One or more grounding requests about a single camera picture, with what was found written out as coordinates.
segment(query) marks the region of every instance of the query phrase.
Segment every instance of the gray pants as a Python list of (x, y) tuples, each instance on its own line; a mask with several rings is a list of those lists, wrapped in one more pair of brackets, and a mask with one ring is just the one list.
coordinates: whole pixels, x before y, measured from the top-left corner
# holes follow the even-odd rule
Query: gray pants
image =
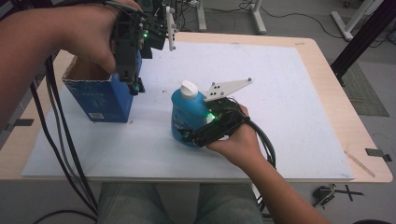
[[(173, 223), (155, 184), (104, 183), (97, 223)], [(201, 184), (195, 223), (262, 223), (248, 184)]]

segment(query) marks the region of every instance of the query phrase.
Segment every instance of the black cable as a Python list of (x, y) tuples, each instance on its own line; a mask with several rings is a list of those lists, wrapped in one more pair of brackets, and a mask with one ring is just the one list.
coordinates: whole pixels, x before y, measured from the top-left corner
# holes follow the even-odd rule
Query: black cable
[(217, 23), (218, 24), (218, 26), (219, 26), (219, 30), (220, 31), (222, 31), (223, 30), (223, 26), (222, 26), (222, 24), (221, 24), (221, 22), (219, 22), (219, 21), (216, 21), (216, 20), (213, 20), (213, 19), (210, 19), (210, 18), (206, 18), (208, 21), (214, 21), (215, 23)]
[(65, 152), (65, 149), (64, 149), (64, 139), (63, 139), (63, 134), (62, 134), (62, 129), (61, 129), (61, 122), (60, 122), (60, 119), (59, 119), (58, 109), (57, 109), (56, 104), (55, 104), (54, 99), (53, 99), (52, 89), (50, 87), (49, 76), (46, 76), (46, 80), (47, 80), (47, 92), (49, 94), (49, 101), (50, 101), (50, 104), (52, 106), (53, 113), (55, 115), (56, 127), (57, 127), (57, 130), (58, 130), (59, 143), (60, 143), (60, 146), (61, 146), (62, 155), (64, 156), (64, 164), (67, 167), (67, 169), (69, 171), (69, 174), (73, 177), (72, 179), (77, 181), (79, 186), (80, 186), (80, 188), (83, 189), (85, 197), (89, 199), (90, 205), (93, 207), (93, 203), (92, 203), (92, 201), (91, 201), (91, 199), (89, 197), (88, 191), (85, 190), (85, 188), (83, 187), (83, 185), (81, 183), (81, 179), (79, 178), (79, 176), (77, 176), (75, 174), (75, 172), (71, 168), (70, 163), (69, 163), (69, 161), (67, 159), (66, 152)]
[(80, 164), (79, 159), (78, 159), (78, 154), (76, 152), (76, 148), (74, 146), (73, 140), (71, 138), (70, 131), (69, 131), (68, 127), (67, 127), (66, 119), (64, 117), (64, 110), (62, 109), (61, 99), (59, 97), (59, 92), (58, 92), (58, 88), (56, 86), (56, 81), (55, 81), (55, 75), (54, 75), (53, 64), (52, 64), (52, 57), (49, 57), (46, 60), (46, 66), (49, 68), (49, 71), (48, 71), (49, 72), (48, 73), (49, 82), (50, 82), (50, 85), (52, 87), (52, 92), (53, 92), (53, 95), (55, 97), (56, 104), (58, 105), (58, 109), (59, 109), (59, 112), (61, 114), (61, 120), (62, 120), (62, 123), (63, 123), (63, 126), (64, 126), (64, 133), (65, 133), (65, 136), (66, 136), (67, 144), (69, 145), (69, 148), (70, 148), (70, 153), (72, 155), (73, 161), (74, 161), (74, 163), (76, 165), (76, 168), (78, 170), (78, 175), (79, 175), (79, 177), (81, 179), (82, 185), (87, 190), (88, 195), (89, 195), (89, 197), (90, 197), (90, 199), (91, 199), (91, 201), (93, 203), (93, 207), (95, 208), (95, 212), (96, 212), (97, 207), (98, 207), (96, 199), (93, 196), (93, 193), (92, 193), (92, 190), (90, 188), (90, 185), (88, 184), (87, 177), (84, 175), (84, 172), (82, 171), (82, 167), (81, 167), (81, 164)]
[(184, 13), (189, 9), (188, 3), (181, 3), (180, 5), (180, 14), (178, 15), (179, 17), (179, 25), (180, 25), (180, 31), (183, 31), (183, 29), (186, 26), (186, 17)]
[(253, 3), (253, 0), (246, 1), (244, 0), (242, 3), (239, 4), (239, 8), (243, 10), (247, 10), (247, 8)]
[(274, 150), (274, 147), (273, 147), (270, 139), (262, 131), (262, 129), (259, 126), (257, 126), (257, 124), (255, 122), (253, 122), (251, 119), (247, 122), (247, 124), (250, 127), (252, 127), (254, 129), (254, 131), (256, 131), (257, 135), (262, 140), (262, 144), (266, 145), (268, 147), (268, 151), (270, 153), (267, 155), (267, 157), (268, 157), (267, 159), (274, 166), (274, 168), (276, 168), (276, 154), (275, 154), (275, 150)]
[(35, 100), (35, 106), (37, 108), (38, 116), (40, 117), (40, 122), (41, 122), (41, 126), (43, 128), (44, 135), (46, 135), (46, 137), (49, 141), (49, 144), (51, 145), (51, 147), (55, 153), (55, 156), (58, 159), (58, 162), (61, 165), (62, 170), (64, 171), (64, 175), (66, 176), (68, 182), (70, 183), (71, 187), (76, 192), (76, 194), (79, 196), (79, 198), (91, 209), (91, 211), (93, 211), (94, 214), (97, 215), (96, 209), (88, 203), (88, 201), (84, 198), (84, 196), (82, 196), (81, 192), (79, 192), (76, 185), (74, 184), (70, 174), (67, 173), (66, 167), (64, 166), (64, 163), (62, 161), (61, 155), (59, 154), (58, 148), (56, 147), (56, 145), (54, 144), (54, 142), (50, 136), (50, 132), (48, 130), (47, 123), (44, 118), (43, 108), (41, 107), (41, 103), (38, 98), (38, 94), (35, 89), (35, 85), (33, 83), (30, 85), (30, 90), (32, 92), (33, 99)]
[(268, 12), (267, 10), (265, 10), (263, 7), (260, 7), (260, 9), (263, 10), (265, 13), (267, 13), (269, 16), (274, 17), (274, 18), (285, 18), (285, 17), (288, 17), (288, 16), (304, 16), (304, 17), (310, 18), (310, 19), (316, 21), (316, 22), (320, 25), (320, 27), (322, 28), (322, 30), (324, 31), (324, 33), (326, 33), (327, 35), (332, 36), (332, 37), (334, 37), (334, 38), (344, 39), (342, 36), (337, 36), (337, 35), (332, 35), (332, 34), (330, 34), (330, 33), (324, 28), (323, 24), (322, 24), (318, 19), (316, 19), (316, 18), (314, 18), (314, 17), (312, 17), (312, 16), (308, 16), (308, 15), (305, 15), (305, 14), (303, 14), (303, 13), (295, 13), (295, 12), (294, 12), (294, 13), (289, 13), (289, 14), (286, 14), (286, 15), (282, 15), (282, 16), (276, 16), (276, 15), (273, 15), (273, 14), (269, 13), (269, 12)]
[(105, 1), (100, 1), (100, 0), (67, 0), (67, 1), (62, 1), (60, 3), (55, 4), (55, 7), (71, 7), (75, 5), (82, 5), (82, 4), (92, 4), (92, 3), (102, 3), (105, 5)]
[(88, 214), (86, 214), (86, 213), (79, 212), (79, 211), (75, 211), (75, 210), (60, 210), (60, 211), (56, 211), (56, 212), (49, 213), (49, 214), (47, 214), (47, 215), (45, 215), (45, 216), (39, 218), (39, 219), (36, 220), (33, 224), (38, 224), (39, 222), (41, 222), (41, 221), (44, 220), (44, 219), (47, 219), (47, 218), (49, 218), (49, 217), (53, 217), (53, 216), (55, 216), (55, 215), (64, 214), (64, 213), (71, 213), (71, 214), (81, 215), (81, 216), (90, 218), (90, 219), (92, 219), (94, 222), (96, 222), (96, 217), (93, 217), (93, 216), (88, 215)]
[[(375, 13), (375, 11), (373, 11), (372, 13), (370, 13), (369, 15), (367, 15), (367, 16), (364, 18), (362, 26), (367, 22), (367, 19), (369, 19), (374, 13)], [(387, 37), (385, 37), (383, 40), (375, 40), (375, 42), (379, 42), (379, 44), (377, 44), (377, 45), (375, 45), (375, 46), (371, 46), (371, 45), (370, 45), (369, 48), (372, 48), (372, 49), (378, 48), (379, 46), (382, 45), (382, 43), (384, 43), (385, 41), (388, 40), (388, 37), (389, 37), (391, 34), (392, 34), (392, 32), (390, 32), (389, 35), (387, 35)]]
[(71, 168), (70, 163), (69, 163), (69, 161), (68, 161), (68, 159), (66, 157), (66, 153), (65, 153), (65, 150), (64, 150), (64, 139), (62, 137), (61, 122), (60, 122), (59, 115), (58, 115), (58, 109), (57, 109), (56, 104), (55, 104), (55, 102), (53, 100), (52, 90), (50, 88), (50, 80), (49, 80), (48, 76), (46, 76), (46, 80), (47, 80), (47, 92), (49, 94), (49, 101), (50, 101), (50, 104), (51, 104), (52, 109), (53, 109), (53, 114), (55, 115), (56, 127), (57, 127), (57, 130), (58, 130), (58, 137), (59, 137), (59, 144), (61, 146), (62, 154), (64, 155), (64, 164), (66, 165), (67, 169), (69, 170), (69, 173), (75, 179), (78, 179), (78, 177), (74, 173), (74, 171)]
[(129, 15), (128, 10), (132, 10), (134, 13), (139, 14), (141, 17), (143, 18), (148, 18), (149, 16), (146, 15), (143, 11), (138, 10), (135, 7), (131, 7), (129, 5), (123, 4), (123, 3), (119, 3), (119, 2), (115, 2), (115, 1), (103, 1), (105, 6), (111, 6), (114, 7), (116, 9), (121, 10), (122, 12), (126, 13), (127, 15)]
[(213, 7), (205, 7), (205, 9), (209, 9), (209, 10), (213, 10), (213, 11), (219, 11), (220, 13), (229, 13), (229, 12), (244, 10), (244, 9), (242, 9), (242, 8), (224, 10), (224, 9), (213, 8)]

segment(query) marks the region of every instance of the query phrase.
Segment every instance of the green led light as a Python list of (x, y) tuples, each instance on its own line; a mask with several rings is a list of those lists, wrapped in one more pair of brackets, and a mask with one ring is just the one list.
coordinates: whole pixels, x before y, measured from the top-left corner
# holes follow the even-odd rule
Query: green led light
[(210, 117), (210, 118), (212, 118), (212, 119), (215, 119), (215, 118), (216, 118), (216, 116), (214, 116), (212, 113), (208, 113), (207, 116)]
[(143, 31), (142, 36), (143, 36), (144, 38), (147, 38), (147, 37), (149, 36), (149, 32), (148, 32), (147, 30)]

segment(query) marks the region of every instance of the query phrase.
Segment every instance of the cardboard box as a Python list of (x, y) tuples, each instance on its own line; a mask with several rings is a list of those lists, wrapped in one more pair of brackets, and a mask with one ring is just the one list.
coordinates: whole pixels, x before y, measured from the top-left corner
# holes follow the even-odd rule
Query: cardboard box
[(91, 121), (127, 122), (133, 96), (119, 75), (75, 57), (62, 78)]

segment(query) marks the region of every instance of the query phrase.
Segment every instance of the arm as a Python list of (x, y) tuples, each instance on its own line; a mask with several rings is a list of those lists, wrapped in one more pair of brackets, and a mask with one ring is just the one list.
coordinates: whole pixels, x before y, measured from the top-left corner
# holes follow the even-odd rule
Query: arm
[[(140, 9), (133, 0), (120, 1)], [(51, 53), (65, 49), (116, 71), (109, 38), (118, 11), (100, 5), (32, 9), (0, 21), (0, 130)]]
[(242, 125), (229, 139), (207, 147), (225, 156), (250, 177), (276, 223), (329, 223), (264, 158), (257, 135), (248, 125)]

